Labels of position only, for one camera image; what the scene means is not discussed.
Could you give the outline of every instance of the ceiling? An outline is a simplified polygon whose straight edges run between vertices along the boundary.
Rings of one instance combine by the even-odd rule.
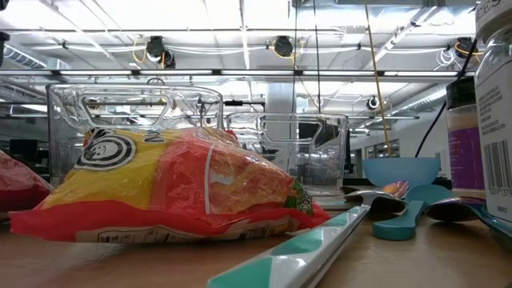
[[[280,58],[272,47],[276,37],[284,35],[297,47],[298,70],[372,70],[365,9],[364,5],[351,5],[355,2],[316,0],[314,12],[313,2],[306,0],[300,1],[297,9],[289,0],[57,0],[53,4],[12,0],[0,12],[0,30],[11,35],[7,45],[42,62],[59,59],[74,70],[160,69],[147,59],[138,62],[134,58],[134,54],[138,60],[143,58],[145,43],[155,35],[164,37],[177,69],[292,70],[293,59]],[[464,59],[454,55],[454,45],[459,37],[474,37],[472,9],[476,1],[439,2],[446,5],[370,0],[378,70],[460,70]],[[477,64],[472,60],[468,70],[475,70]],[[27,69],[12,59],[6,59],[2,68]],[[56,69],[50,64],[47,68]],[[52,82],[22,75],[10,80],[36,90],[44,90],[44,84]],[[94,78],[68,80],[93,82]],[[100,77],[104,82],[125,80]],[[226,99],[267,97],[265,79],[232,80],[195,78],[199,85],[221,92]],[[317,97],[316,79],[294,81],[298,97]],[[374,113],[366,109],[366,100],[377,93],[374,82],[357,78],[320,82],[324,111]],[[435,85],[384,79],[380,88],[388,110]],[[313,100],[308,107],[315,111]]]

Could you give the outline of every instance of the barcode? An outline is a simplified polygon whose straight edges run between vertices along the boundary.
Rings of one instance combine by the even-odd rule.
[[[484,146],[489,188],[512,189],[509,144],[507,140]]]

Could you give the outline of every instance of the blue bowl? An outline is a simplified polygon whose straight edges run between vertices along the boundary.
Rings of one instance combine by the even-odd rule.
[[[362,169],[372,184],[383,187],[400,180],[408,181],[410,189],[432,184],[438,176],[438,158],[379,158],[362,160]]]

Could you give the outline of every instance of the jar lid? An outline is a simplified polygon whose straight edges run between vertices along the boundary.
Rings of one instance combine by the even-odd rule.
[[[477,38],[486,43],[492,34],[512,22],[512,1],[483,0],[475,14]]]
[[[447,109],[472,105],[476,102],[473,77],[460,78],[446,86]]]

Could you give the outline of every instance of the countertop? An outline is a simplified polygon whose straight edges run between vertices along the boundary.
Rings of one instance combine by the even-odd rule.
[[[0,287],[205,287],[216,274],[287,240],[271,238],[195,245],[44,242],[0,225]],[[512,287],[512,254],[480,222],[420,220],[416,239],[371,236],[360,225],[320,281],[338,287]]]

